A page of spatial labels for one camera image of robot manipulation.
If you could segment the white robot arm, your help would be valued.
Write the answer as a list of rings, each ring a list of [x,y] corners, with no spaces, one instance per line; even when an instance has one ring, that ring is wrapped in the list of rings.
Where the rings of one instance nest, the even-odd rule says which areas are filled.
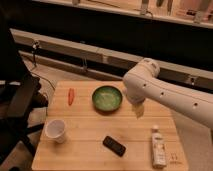
[[[155,100],[213,130],[213,94],[174,85],[157,78],[158,63],[144,58],[123,77],[125,93],[131,104],[146,98]]]

